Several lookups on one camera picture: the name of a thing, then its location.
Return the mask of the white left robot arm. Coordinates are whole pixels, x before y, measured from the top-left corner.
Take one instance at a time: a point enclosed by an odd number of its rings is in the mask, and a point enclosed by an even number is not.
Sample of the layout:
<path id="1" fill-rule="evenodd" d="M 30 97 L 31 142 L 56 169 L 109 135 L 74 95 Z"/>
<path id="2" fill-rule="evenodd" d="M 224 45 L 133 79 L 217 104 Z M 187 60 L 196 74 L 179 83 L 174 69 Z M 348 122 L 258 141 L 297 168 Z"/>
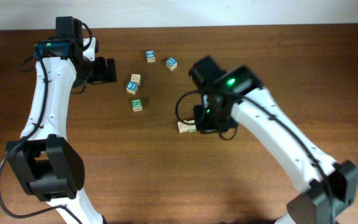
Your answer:
<path id="1" fill-rule="evenodd" d="M 30 115 L 18 141 L 8 142 L 3 160 L 23 191 L 48 203 L 67 223 L 105 223 L 84 189 L 85 165 L 67 141 L 72 89 L 114 83 L 115 61 L 97 57 L 99 43 L 85 38 L 88 26 L 57 17 L 55 36 L 34 45 L 37 83 Z"/>

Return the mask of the wooden block number 5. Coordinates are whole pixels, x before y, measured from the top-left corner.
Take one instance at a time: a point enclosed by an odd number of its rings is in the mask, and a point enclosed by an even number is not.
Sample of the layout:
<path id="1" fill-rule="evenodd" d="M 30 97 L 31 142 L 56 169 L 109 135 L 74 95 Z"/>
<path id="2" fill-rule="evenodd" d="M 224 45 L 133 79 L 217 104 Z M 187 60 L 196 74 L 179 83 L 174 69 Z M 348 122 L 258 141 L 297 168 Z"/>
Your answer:
<path id="1" fill-rule="evenodd" d="M 188 132 L 189 133 L 197 132 L 195 120 L 187 121 L 187 123 L 188 123 Z"/>

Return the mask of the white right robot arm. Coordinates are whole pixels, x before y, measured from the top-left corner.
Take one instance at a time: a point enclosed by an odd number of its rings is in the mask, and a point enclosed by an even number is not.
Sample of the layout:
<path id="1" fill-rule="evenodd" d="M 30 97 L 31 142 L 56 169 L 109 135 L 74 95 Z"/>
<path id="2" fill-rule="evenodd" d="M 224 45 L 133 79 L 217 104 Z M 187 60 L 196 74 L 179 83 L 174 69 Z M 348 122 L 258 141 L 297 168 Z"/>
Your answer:
<path id="1" fill-rule="evenodd" d="M 203 97 L 202 116 L 218 131 L 230 119 L 248 129 L 278 161 L 298 196 L 277 223 L 335 223 L 356 197 L 358 168 L 322 151 L 280 109 L 269 89 L 242 65 L 221 69 L 207 56 L 189 71 Z"/>

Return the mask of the wooden block with elephant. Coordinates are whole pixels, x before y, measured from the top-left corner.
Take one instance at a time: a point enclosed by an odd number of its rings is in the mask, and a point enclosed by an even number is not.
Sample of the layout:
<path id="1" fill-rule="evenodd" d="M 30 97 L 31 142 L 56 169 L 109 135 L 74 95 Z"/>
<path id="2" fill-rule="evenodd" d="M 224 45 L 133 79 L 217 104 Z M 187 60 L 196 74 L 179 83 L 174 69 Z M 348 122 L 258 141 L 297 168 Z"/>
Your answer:
<path id="1" fill-rule="evenodd" d="M 185 123 L 182 123 L 182 122 L 177 122 L 177 125 L 178 125 L 178 130 L 179 130 L 179 133 L 185 133 L 185 132 L 188 132 L 189 130 L 189 127 L 187 124 Z"/>

